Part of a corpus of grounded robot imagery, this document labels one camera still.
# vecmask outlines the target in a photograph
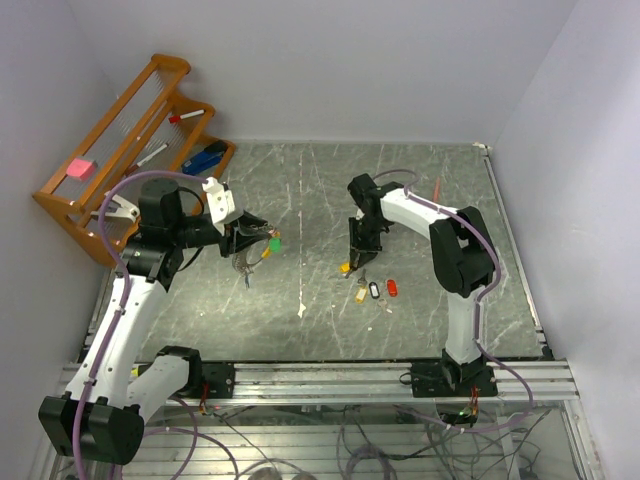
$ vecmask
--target gray marble surface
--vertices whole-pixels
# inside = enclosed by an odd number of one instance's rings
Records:
[[[440,203],[474,205],[500,256],[504,279],[487,300],[484,343],[500,356],[539,355],[534,322],[509,237],[480,150],[469,145],[243,144],[225,180],[250,212],[282,233],[279,254],[262,262],[251,288],[216,247],[178,275],[140,360],[165,345],[197,348],[205,360],[337,360],[439,356],[447,335],[447,300],[429,242],[401,225],[383,234],[383,252],[367,265],[380,286],[393,278],[392,313],[367,297],[354,301],[358,274],[345,279],[347,219],[355,214],[347,184],[392,168],[420,174],[415,193]],[[403,181],[398,176],[382,179]],[[249,259],[257,258],[254,248]]]

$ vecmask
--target wooden rack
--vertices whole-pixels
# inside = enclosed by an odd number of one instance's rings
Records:
[[[55,221],[102,265],[112,267],[114,262],[102,243],[91,212],[100,208],[106,192],[123,178],[127,168],[139,157],[167,143],[169,148],[139,171],[177,170],[195,145],[208,145],[220,140],[204,133],[215,109],[209,104],[191,100],[178,91],[178,84],[190,70],[189,63],[181,58],[153,55],[149,64],[44,187],[33,194],[33,198]],[[195,110],[204,110],[204,114],[174,125],[168,122],[171,115]],[[235,152],[233,143],[224,142],[227,150],[213,171],[216,178],[222,175]],[[69,164],[80,156],[98,164],[97,171],[84,182],[66,174]],[[135,189],[130,189],[128,195],[128,200],[137,200]],[[110,227],[109,240],[118,251],[124,248],[129,236],[136,231],[137,222],[129,222],[128,225],[114,223]]]

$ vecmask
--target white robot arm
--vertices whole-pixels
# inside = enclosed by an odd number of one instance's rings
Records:
[[[131,281],[126,309],[109,335],[109,320],[120,308],[125,289],[120,275],[114,280],[105,321],[77,374],[62,397],[46,397],[38,412],[59,454],[71,455],[74,415],[87,383],[92,388],[83,410],[82,455],[118,465],[133,459],[145,423],[170,396],[200,396],[206,382],[221,398],[231,397],[232,368],[203,368],[197,350],[178,346],[163,348],[144,374],[130,383],[136,355],[184,260],[183,250],[218,244],[220,254],[227,257],[269,238],[268,223],[240,209],[226,185],[209,178],[203,189],[210,213],[188,216],[180,200],[183,189],[175,180],[157,178],[142,186],[139,229],[122,252]],[[91,365],[109,337],[99,369],[90,378]]]
[[[491,283],[493,261],[477,239],[448,215],[423,206],[405,195],[403,185],[378,186],[367,175],[355,177],[348,187],[359,210],[349,219],[351,270],[361,268],[382,250],[381,232],[394,223],[404,225],[431,240],[436,278],[447,290],[449,333],[443,350],[443,373],[452,387],[459,386],[485,369],[476,344],[474,309],[476,298]],[[480,212],[474,207],[456,210],[491,244]]]

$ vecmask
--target blue object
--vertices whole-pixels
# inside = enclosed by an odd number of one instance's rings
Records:
[[[182,173],[197,175],[220,163],[227,151],[227,144],[222,140],[213,142],[200,153],[195,154],[182,164]]]

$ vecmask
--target white wall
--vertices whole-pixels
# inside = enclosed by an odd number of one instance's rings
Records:
[[[637,478],[640,3],[580,0],[498,140],[541,321],[611,479]]]
[[[117,90],[155,52],[233,139],[493,143],[575,0],[68,0]]]
[[[37,412],[77,354],[101,271],[31,198],[113,102],[62,0],[0,7],[2,478],[27,476]]]

